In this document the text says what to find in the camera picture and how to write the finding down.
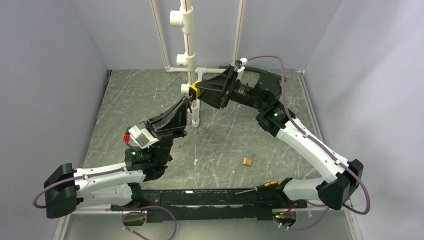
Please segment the yellow black padlock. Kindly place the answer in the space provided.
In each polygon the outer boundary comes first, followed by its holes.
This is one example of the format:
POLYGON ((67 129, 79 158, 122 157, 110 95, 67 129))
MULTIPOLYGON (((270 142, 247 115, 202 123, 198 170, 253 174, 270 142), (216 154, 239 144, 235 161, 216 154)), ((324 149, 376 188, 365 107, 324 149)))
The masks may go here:
POLYGON ((199 96, 202 94, 202 90, 196 86, 196 84, 200 83, 200 80, 197 80, 188 88, 188 95, 192 101, 197 100, 199 96))

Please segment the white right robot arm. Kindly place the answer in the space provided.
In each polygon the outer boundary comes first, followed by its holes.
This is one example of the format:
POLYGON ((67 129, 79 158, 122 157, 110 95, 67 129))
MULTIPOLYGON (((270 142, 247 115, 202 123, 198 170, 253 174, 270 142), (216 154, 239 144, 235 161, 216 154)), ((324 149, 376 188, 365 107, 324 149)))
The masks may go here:
POLYGON ((340 210, 360 186, 364 169, 357 160, 347 160, 329 149, 309 131, 295 114, 280 101, 281 76, 260 71, 254 86, 242 83, 240 71, 229 66, 221 74, 189 87, 189 95, 216 109, 229 101, 258 111, 258 125, 273 137, 285 142, 301 154, 320 174, 315 179, 285 179, 275 191, 276 203, 289 207, 294 201, 320 201, 333 210, 340 210))

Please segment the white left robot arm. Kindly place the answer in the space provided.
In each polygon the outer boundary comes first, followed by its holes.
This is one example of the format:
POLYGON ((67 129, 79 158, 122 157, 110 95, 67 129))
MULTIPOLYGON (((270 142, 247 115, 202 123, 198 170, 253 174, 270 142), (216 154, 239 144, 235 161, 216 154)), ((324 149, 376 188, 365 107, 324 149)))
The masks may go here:
POLYGON ((176 138, 187 135, 191 99, 183 96, 165 112, 129 126, 123 141, 127 145, 121 163, 102 167, 74 168, 60 165, 43 183, 44 189, 32 204, 45 209, 48 219, 75 210, 115 205, 137 210, 146 205, 141 184, 159 179, 173 160, 176 138))

